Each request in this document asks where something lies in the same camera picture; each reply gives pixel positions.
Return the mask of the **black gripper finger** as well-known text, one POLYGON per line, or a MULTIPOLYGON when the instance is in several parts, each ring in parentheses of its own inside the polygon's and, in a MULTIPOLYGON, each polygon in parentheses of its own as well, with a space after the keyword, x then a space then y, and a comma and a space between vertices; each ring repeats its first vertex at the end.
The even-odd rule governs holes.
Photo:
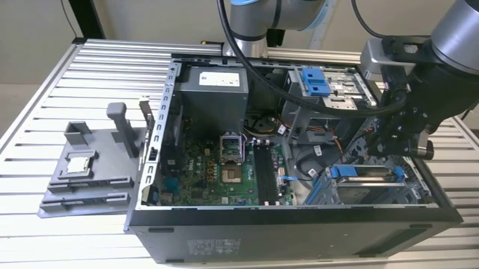
POLYGON ((369 156, 404 156, 404 152, 400 151, 403 141, 399 135, 404 115, 405 112, 400 111, 379 117, 376 131, 368 140, 369 156))
POLYGON ((407 138, 403 153, 405 157, 421 160, 432 160, 433 158, 433 143, 428 139, 428 132, 421 131, 419 134, 407 138))

